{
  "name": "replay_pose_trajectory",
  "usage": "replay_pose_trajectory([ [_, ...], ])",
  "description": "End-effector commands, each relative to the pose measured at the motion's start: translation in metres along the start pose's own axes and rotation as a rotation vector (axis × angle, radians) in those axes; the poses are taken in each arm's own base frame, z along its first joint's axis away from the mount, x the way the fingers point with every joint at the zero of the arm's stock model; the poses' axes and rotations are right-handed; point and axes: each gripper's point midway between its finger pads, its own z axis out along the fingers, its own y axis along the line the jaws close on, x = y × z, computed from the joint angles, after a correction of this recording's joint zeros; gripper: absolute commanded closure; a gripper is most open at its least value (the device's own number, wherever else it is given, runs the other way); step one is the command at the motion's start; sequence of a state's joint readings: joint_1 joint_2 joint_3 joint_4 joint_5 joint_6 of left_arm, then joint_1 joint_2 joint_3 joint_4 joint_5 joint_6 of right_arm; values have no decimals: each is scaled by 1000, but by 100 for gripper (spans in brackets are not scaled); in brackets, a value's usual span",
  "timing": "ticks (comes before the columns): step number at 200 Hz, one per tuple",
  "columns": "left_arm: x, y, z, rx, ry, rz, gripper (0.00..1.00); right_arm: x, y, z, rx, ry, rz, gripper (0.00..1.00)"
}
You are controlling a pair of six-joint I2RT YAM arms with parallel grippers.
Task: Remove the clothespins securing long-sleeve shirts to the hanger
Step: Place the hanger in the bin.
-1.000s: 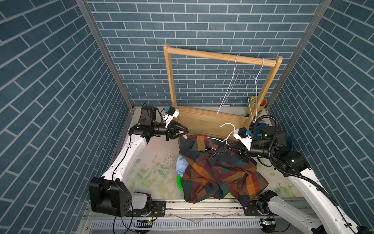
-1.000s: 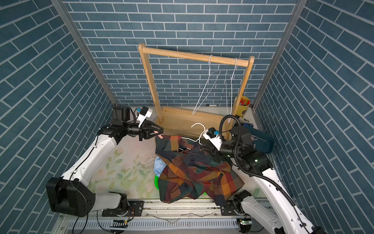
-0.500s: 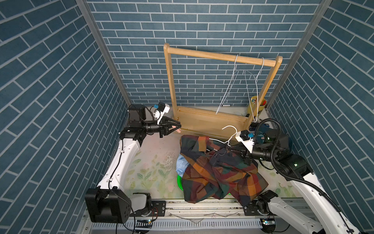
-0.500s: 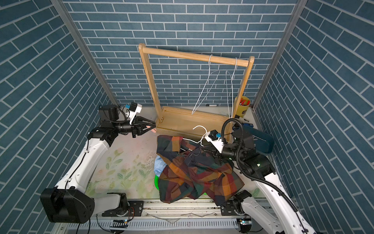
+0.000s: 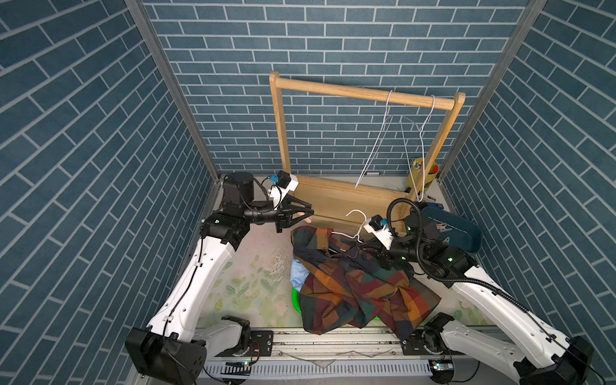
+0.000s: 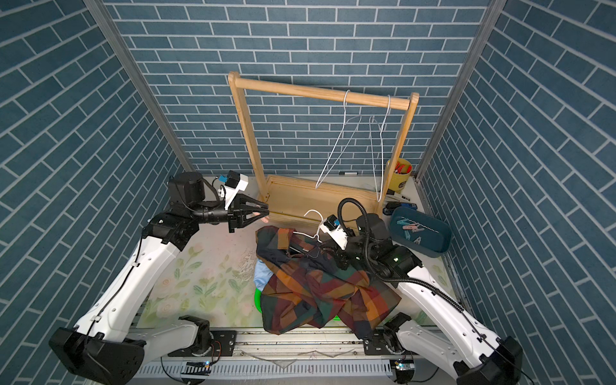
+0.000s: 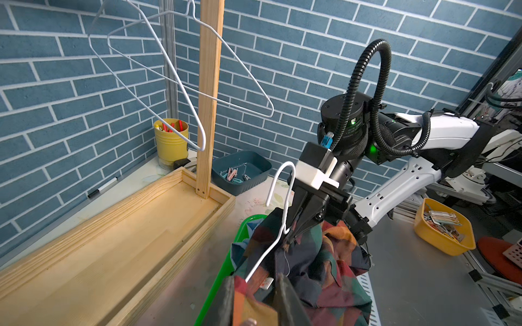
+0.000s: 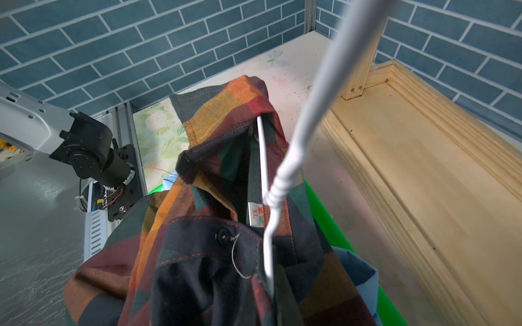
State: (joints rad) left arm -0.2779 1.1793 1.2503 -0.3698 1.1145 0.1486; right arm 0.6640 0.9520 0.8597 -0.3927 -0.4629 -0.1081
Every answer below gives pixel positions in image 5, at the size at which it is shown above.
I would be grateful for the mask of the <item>pink clothespin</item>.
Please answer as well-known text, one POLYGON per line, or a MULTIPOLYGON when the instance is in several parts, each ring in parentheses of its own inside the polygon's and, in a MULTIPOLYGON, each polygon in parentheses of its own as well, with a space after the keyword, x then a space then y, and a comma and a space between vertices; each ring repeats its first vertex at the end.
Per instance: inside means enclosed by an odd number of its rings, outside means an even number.
POLYGON ((305 214, 303 212, 296 213, 293 216, 293 219, 298 219, 298 218, 301 219, 302 221, 305 221, 306 223, 311 223, 312 222, 311 215, 307 215, 307 214, 305 214))

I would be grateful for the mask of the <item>white wire hanger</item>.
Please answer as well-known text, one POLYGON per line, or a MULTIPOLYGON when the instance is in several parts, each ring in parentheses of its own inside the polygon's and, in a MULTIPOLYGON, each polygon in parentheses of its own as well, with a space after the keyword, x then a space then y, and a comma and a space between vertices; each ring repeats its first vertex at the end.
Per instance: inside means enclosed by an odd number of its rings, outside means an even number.
MULTIPOLYGON (((421 155, 423 158, 423 170, 426 170, 426 160, 427 160, 427 151, 426 151, 426 146, 425 146, 425 142, 424 142, 424 136, 425 136, 425 126, 428 123, 429 119, 432 117, 432 114, 435 110, 436 107, 436 96, 431 95, 432 98, 432 105, 430 107, 430 111, 428 113, 428 115, 426 115, 425 119, 423 120, 423 123, 421 125, 418 125, 415 121, 410 120, 409 118, 407 118, 407 121, 411 122, 414 126, 417 127, 417 133, 418 133, 418 137, 420 138, 420 145, 421 145, 421 155)), ((411 174, 411 162, 410 162, 410 157, 408 155, 407 152, 407 140, 405 138, 405 136, 403 136, 403 140, 404 140, 404 150, 405 150, 405 157, 407 159, 407 166, 409 168, 409 175, 411 174)), ((425 192, 423 190, 424 187, 424 180, 421 179, 419 182, 416 183, 415 185, 415 198, 417 202, 423 202, 424 201, 424 196, 425 196, 425 192)))
POLYGON ((362 232, 365 224, 367 224, 368 217, 364 211, 355 209, 350 210, 345 215, 345 218, 348 219, 349 217, 353 217, 355 215, 359 215, 363 221, 350 221, 346 224, 346 229, 344 231, 333 231, 332 234, 340 235, 348 239, 355 240, 356 242, 362 242, 362 232))
POLYGON ((359 187, 359 185, 361 184, 361 182, 363 181, 363 179, 365 178, 365 176, 367 175, 369 168, 372 166, 373 161, 375 160, 375 158, 378 156, 378 152, 380 150, 380 147, 383 143, 383 140, 385 138, 385 135, 387 134, 389 125, 390 125, 390 100, 391 100, 391 96, 393 94, 393 91, 389 91, 388 93, 388 97, 386 99, 385 102, 385 110, 384 110, 384 114, 383 114, 383 120, 380 126, 380 130, 377 134, 377 138, 375 139, 375 142, 372 146, 372 149, 367 157, 367 160, 364 162, 364 166, 362 168, 362 171, 360 172, 358 179, 355 183, 355 188, 357 189, 359 187))

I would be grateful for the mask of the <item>light blue shirt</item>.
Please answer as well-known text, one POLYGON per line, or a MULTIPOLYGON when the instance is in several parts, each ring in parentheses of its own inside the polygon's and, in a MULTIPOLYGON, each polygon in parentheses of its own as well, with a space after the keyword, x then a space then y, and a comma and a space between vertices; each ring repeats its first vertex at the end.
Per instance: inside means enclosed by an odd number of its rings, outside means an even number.
POLYGON ((293 258, 290 268, 290 284, 296 291, 301 291, 309 275, 310 271, 303 266, 303 263, 293 258))

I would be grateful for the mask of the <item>dark multicolour plaid shirt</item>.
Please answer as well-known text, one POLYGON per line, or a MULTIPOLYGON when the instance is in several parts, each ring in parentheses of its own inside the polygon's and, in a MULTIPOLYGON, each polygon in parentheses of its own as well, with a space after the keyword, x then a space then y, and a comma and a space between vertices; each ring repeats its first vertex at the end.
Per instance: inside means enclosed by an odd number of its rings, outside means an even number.
POLYGON ((409 264, 381 266, 369 248, 331 229, 301 226, 290 234, 294 257, 308 276, 298 294, 303 328, 323 335, 346 325, 364 328, 379 319, 408 338, 441 297, 414 277, 409 264))

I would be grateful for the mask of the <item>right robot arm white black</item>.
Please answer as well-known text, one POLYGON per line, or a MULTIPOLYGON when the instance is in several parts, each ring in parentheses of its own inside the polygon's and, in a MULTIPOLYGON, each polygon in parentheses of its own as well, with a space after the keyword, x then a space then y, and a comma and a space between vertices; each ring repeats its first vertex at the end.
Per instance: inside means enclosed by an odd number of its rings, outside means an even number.
POLYGON ((426 351, 460 352, 519 384, 585 383, 593 370, 593 346, 541 320, 465 251, 440 244, 417 203, 396 198, 384 217, 375 215, 363 227, 373 237, 368 245, 385 266, 398 261, 418 264, 427 278, 470 301, 507 336, 499 340, 439 313, 423 327, 426 351))

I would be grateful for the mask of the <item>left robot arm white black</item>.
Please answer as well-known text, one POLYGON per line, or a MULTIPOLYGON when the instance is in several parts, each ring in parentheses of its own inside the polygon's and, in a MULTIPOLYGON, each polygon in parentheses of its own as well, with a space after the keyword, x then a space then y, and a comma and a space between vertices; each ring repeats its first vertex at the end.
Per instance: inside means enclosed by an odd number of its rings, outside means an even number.
POLYGON ((314 213, 311 204, 293 196, 298 178, 285 171, 261 187, 251 173, 231 173, 222 182, 220 208, 202 221, 200 238, 184 273, 162 307, 144 328, 133 328, 125 347, 137 372, 171 384, 194 384, 208 359, 243 354, 251 348, 250 322, 226 316, 196 335, 197 322, 215 281, 238 251, 252 225, 272 223, 277 233, 314 213))

